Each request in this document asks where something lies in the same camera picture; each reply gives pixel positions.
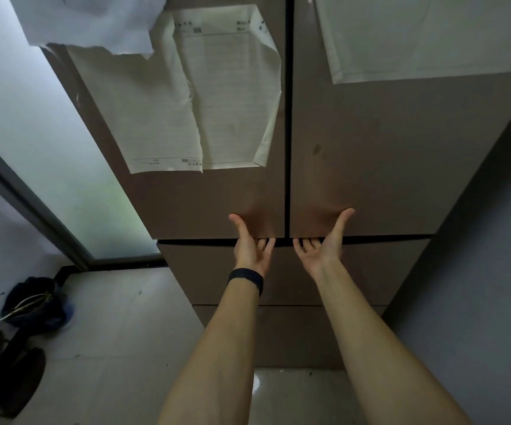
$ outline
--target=person's right hand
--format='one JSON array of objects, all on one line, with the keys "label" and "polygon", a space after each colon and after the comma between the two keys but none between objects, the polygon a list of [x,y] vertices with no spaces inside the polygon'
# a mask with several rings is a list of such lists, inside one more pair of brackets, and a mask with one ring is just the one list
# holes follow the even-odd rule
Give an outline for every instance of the person's right hand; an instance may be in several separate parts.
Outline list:
[{"label": "person's right hand", "polygon": [[354,212],[353,208],[343,210],[338,216],[334,228],[322,243],[317,238],[304,238],[301,247],[299,239],[293,239],[294,250],[301,259],[302,266],[305,267],[305,270],[313,279],[317,280],[320,277],[325,265],[340,261],[344,225]]}]

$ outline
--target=white paper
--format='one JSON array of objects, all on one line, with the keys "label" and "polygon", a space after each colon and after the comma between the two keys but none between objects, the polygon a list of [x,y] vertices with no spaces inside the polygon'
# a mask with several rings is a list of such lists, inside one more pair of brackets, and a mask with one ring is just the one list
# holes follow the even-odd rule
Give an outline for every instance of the white paper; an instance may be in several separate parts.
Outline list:
[{"label": "white paper", "polygon": [[511,0],[316,0],[334,84],[511,71]]},{"label": "white paper", "polygon": [[151,35],[148,61],[69,48],[130,172],[265,166],[281,60],[257,7],[164,12]]},{"label": "white paper", "polygon": [[113,54],[151,54],[149,30],[167,0],[10,0],[27,41]]}]

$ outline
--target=black wristband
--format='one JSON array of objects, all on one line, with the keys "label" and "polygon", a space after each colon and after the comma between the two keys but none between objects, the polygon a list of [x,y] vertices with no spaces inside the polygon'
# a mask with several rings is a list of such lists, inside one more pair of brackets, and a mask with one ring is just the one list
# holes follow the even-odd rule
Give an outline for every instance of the black wristband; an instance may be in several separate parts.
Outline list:
[{"label": "black wristband", "polygon": [[228,283],[230,283],[230,280],[238,278],[248,279],[250,282],[253,282],[259,289],[259,296],[261,297],[261,293],[263,292],[263,277],[261,274],[250,269],[236,269],[230,273]]}]

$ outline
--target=person's left hand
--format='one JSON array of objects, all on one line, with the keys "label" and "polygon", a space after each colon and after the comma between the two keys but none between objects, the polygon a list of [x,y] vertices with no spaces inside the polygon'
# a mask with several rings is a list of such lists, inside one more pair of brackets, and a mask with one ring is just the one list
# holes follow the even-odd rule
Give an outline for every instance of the person's left hand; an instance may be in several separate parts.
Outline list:
[{"label": "person's left hand", "polygon": [[235,269],[250,269],[257,271],[262,277],[265,277],[269,270],[269,263],[271,261],[271,252],[275,245],[275,239],[270,238],[267,241],[265,238],[255,240],[249,233],[245,222],[237,214],[232,213],[229,215],[229,220],[234,222],[240,235],[234,248],[234,256],[236,257]]}]

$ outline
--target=forearm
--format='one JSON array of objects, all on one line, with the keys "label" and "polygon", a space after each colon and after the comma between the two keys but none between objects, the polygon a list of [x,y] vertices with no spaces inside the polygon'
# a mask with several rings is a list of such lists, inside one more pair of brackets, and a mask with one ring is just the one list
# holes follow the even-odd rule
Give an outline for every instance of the forearm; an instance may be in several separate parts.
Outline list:
[{"label": "forearm", "polygon": [[372,425],[470,423],[374,312],[339,261],[325,265],[316,282],[349,378]]},{"label": "forearm", "polygon": [[247,424],[259,291],[230,281],[188,364],[167,396],[159,424]]}]

